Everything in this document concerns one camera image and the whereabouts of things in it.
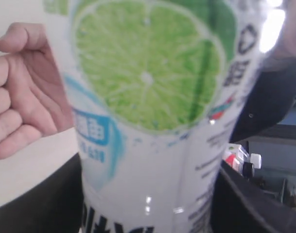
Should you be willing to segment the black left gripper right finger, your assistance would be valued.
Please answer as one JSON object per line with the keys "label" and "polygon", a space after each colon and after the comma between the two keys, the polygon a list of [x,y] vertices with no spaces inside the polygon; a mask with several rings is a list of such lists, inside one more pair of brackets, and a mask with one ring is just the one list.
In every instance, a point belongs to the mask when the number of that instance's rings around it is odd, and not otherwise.
{"label": "black left gripper right finger", "polygon": [[296,233],[296,211],[268,198],[222,162],[210,223],[215,233]]}

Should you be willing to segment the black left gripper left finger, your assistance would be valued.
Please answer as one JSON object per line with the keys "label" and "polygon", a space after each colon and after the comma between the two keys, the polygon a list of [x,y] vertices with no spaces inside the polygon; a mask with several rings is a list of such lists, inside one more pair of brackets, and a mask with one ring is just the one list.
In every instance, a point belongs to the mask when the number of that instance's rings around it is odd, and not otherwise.
{"label": "black left gripper left finger", "polygon": [[39,185],[0,207],[0,233],[77,233],[82,206],[76,154]]}

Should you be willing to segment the black sleeved forearm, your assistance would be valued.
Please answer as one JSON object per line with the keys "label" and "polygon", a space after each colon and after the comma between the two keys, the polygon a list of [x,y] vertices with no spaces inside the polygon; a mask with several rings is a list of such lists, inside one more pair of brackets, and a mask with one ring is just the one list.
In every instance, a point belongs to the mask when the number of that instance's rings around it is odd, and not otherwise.
{"label": "black sleeved forearm", "polygon": [[286,18],[276,46],[262,66],[230,143],[255,136],[284,119],[296,101],[296,0],[284,3]]}

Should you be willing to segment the person's open hand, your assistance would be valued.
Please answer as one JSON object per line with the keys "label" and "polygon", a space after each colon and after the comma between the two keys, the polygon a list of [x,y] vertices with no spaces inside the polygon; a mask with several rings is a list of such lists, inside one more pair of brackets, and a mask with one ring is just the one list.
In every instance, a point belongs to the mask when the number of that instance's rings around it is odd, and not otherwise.
{"label": "person's open hand", "polygon": [[42,24],[11,24],[0,52],[0,159],[6,159],[74,123]]}

